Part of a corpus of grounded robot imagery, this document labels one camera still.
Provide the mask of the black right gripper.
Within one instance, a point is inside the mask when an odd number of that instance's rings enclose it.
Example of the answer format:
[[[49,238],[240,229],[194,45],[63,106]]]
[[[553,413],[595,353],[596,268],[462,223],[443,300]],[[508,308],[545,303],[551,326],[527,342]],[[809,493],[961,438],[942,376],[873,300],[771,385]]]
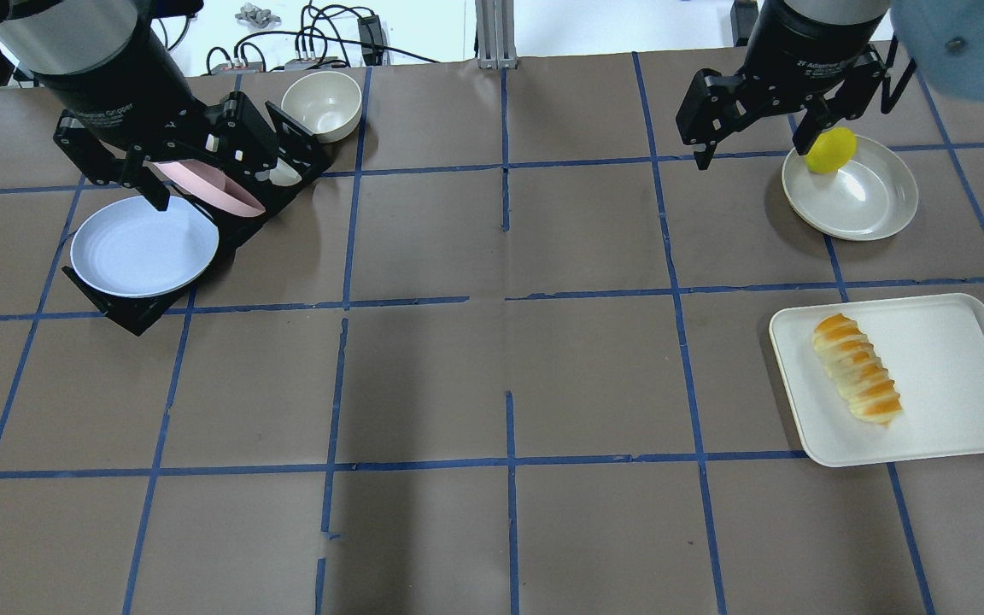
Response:
[[[763,3],[746,55],[746,75],[704,67],[692,78],[676,113],[681,141],[694,149],[700,171],[718,144],[762,118],[789,115],[805,101],[805,151],[841,120],[864,115],[875,94],[880,112],[898,104],[917,72],[910,59],[897,79],[870,45],[887,3]]]

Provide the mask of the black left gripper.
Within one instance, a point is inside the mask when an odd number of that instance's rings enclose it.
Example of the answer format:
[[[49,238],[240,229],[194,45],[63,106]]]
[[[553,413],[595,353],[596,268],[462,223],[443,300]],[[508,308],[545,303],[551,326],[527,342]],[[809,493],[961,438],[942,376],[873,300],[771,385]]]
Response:
[[[52,140],[74,166],[160,213],[169,189],[147,159],[194,156],[243,183],[269,180],[278,162],[276,132],[250,98],[195,98],[149,17],[35,17],[32,70],[63,107]]]

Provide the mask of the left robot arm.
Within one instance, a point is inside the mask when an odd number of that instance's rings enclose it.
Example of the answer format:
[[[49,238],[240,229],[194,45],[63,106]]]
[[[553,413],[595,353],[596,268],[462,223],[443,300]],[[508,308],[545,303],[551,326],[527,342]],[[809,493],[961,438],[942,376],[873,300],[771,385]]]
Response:
[[[56,144],[93,184],[137,190],[157,210],[169,192],[153,165],[223,172],[254,213],[277,207],[276,133],[242,94],[208,106],[151,26],[149,1],[0,1],[0,40],[65,113]]]

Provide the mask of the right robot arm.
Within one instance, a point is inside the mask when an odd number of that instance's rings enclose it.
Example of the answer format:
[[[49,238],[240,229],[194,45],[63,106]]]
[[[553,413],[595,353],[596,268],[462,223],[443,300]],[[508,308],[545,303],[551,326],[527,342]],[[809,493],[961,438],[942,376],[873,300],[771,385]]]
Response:
[[[891,112],[915,73],[937,92],[984,102],[984,1],[765,1],[741,67],[699,70],[676,128],[706,170],[726,137],[801,112],[793,146],[805,155],[872,98]]]

